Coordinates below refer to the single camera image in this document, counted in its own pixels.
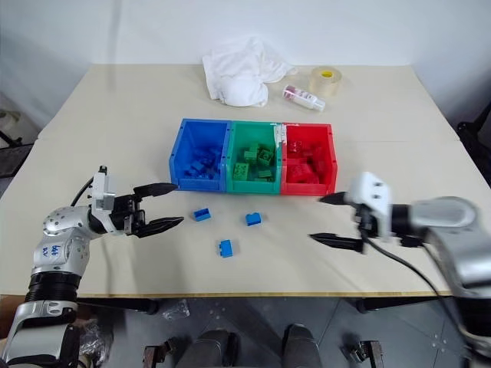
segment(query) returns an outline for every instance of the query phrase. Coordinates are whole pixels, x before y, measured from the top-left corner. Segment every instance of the small bottle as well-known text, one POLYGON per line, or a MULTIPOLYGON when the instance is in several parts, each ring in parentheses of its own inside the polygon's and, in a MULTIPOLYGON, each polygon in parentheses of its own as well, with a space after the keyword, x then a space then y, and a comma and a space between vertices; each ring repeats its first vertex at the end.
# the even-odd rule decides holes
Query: small bottle
POLYGON ((283 89, 283 97, 308 109, 323 111, 325 107, 325 102, 317 96, 290 85, 283 89))

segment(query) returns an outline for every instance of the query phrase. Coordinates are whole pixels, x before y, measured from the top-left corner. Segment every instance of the plastic bin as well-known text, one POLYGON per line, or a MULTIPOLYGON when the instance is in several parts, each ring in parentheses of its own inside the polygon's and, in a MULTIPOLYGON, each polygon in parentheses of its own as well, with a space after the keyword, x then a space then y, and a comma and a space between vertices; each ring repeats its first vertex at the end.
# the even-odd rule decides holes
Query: plastic bin
POLYGON ((282 195, 333 193, 338 163, 331 125, 284 123, 282 129, 282 195))
POLYGON ((279 194, 281 174, 281 124, 253 121, 232 122, 227 154, 227 192, 279 194), (255 150, 258 153, 256 163, 246 153, 246 151, 255 150), (265 153, 271 153, 268 165, 265 164, 265 153), (242 172, 247 175, 247 177, 243 176, 244 179, 234 179, 234 169, 237 163, 248 165, 246 174, 242 172))
POLYGON ((226 191, 226 154, 232 122, 183 119, 169 158, 170 178, 181 190, 226 191))

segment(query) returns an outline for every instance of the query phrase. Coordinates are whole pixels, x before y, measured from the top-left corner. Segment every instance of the cable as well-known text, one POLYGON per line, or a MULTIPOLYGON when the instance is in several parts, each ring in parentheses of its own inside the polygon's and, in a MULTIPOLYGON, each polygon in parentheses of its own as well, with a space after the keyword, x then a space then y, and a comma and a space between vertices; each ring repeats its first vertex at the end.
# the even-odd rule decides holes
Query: cable
POLYGON ((93 181, 94 181, 94 177, 91 177, 91 179, 88 182, 86 182, 84 184, 84 186, 82 186, 82 189, 80 189, 78 191, 78 193, 75 196, 74 200, 71 201, 71 204, 70 204, 71 207, 75 207, 75 205, 77 204, 77 202, 80 199, 80 197, 82 197, 82 194, 84 194, 85 190, 87 190, 87 188, 89 187, 90 184, 92 184, 93 181))
POLYGON ((371 239, 369 239, 369 237, 367 236, 367 233, 365 231, 361 230, 360 233, 361 233, 361 239, 364 242, 366 242, 369 245, 371 245, 373 249, 375 249, 376 251, 380 252, 382 255, 385 255, 386 257, 389 257, 393 261, 396 261, 396 262, 400 263, 401 265, 409 268, 412 272, 414 272, 415 274, 417 274, 424 282, 427 283, 427 285, 430 287, 430 289, 433 290, 433 293, 435 293, 435 295, 437 296, 437 300, 439 301, 440 305, 442 306, 443 311, 445 312, 445 314, 448 316, 450 322, 452 322, 452 324, 454 325, 455 329, 459 332, 459 334, 463 338, 463 341, 465 342, 466 341, 466 337, 464 336, 464 334, 460 330, 459 324, 457 323, 455 317, 452 315, 452 312, 450 312, 450 309, 448 308, 448 306, 445 304, 445 301, 443 300, 443 297, 438 292, 438 290, 435 287, 435 285, 433 285, 433 283, 423 273, 421 273, 420 270, 418 270, 417 268, 415 268, 411 263, 409 263, 408 261, 405 261, 404 259, 402 259, 400 257, 397 257, 396 255, 390 253, 389 251, 386 251, 385 249, 383 249, 383 248, 379 247, 377 244, 375 244, 374 241, 372 241, 371 239))

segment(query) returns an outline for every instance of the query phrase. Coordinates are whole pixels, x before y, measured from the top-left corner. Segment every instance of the robotic arm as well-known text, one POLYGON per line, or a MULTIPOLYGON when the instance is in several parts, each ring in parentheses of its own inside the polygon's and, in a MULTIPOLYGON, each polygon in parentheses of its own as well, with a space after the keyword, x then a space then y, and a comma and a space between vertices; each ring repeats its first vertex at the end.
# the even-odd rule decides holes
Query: robotic arm
POLYGON ((29 291, 15 313, 2 354, 9 366, 77 366, 79 331, 72 323, 91 240, 105 233, 143 238, 184 220, 159 218, 147 224, 140 209, 142 198, 167 194, 176 188, 174 184, 140 186, 133 189, 134 194, 116 197, 107 168, 101 166, 87 186, 89 206, 62 207, 43 221, 29 291))
POLYGON ((368 238, 386 241, 394 234, 405 247, 425 247, 455 297, 466 342, 482 358, 491 357, 491 236, 481 228, 472 203, 442 197, 392 205, 389 187, 369 172, 356 178, 348 192, 320 201, 352 205, 361 239, 310 235, 318 242, 362 252, 368 238))

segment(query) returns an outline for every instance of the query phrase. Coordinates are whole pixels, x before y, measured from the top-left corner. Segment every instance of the blue bin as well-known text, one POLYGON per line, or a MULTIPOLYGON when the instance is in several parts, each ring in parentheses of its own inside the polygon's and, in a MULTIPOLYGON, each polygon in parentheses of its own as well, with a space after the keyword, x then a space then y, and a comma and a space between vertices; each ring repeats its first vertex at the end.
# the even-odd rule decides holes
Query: blue bin
POLYGON ((183 119, 169 158, 170 178, 180 190, 226 192, 231 121, 183 119))

